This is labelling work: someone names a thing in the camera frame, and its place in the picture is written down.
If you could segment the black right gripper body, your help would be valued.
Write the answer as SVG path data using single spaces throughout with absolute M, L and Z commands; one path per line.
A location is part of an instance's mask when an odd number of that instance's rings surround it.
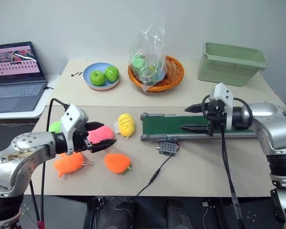
M 207 134 L 213 136 L 216 130 L 224 131 L 226 128 L 225 104 L 219 102 L 207 102 L 207 98 L 202 100 L 203 116 L 209 121 Z

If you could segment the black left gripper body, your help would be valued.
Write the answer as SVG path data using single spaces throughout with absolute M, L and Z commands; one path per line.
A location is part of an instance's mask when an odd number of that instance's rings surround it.
M 91 131 L 91 125 L 85 125 L 81 130 L 75 130 L 72 136 L 74 152 L 92 150 L 92 143 L 88 139 L 88 131 Z

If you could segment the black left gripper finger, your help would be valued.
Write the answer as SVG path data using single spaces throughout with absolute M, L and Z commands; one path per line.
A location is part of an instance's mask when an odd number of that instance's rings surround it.
M 102 150 L 105 150 L 112 146 L 116 142 L 116 139 L 105 139 L 101 140 L 99 143 L 92 144 L 90 148 L 91 153 L 96 153 Z
M 103 123 L 100 123 L 100 122 L 87 122 L 85 124 L 85 128 L 87 131 L 92 131 L 92 130 L 96 130 L 100 127 L 104 126 Z

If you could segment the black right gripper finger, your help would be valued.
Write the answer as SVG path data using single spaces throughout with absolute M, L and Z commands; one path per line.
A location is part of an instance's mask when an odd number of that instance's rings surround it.
M 189 132 L 189 133 L 197 133 L 197 134 L 209 134 L 208 125 L 201 124 L 183 124 L 178 126 L 179 129 Z
M 184 110 L 189 113 L 201 113 L 202 112 L 202 104 L 193 104 Z

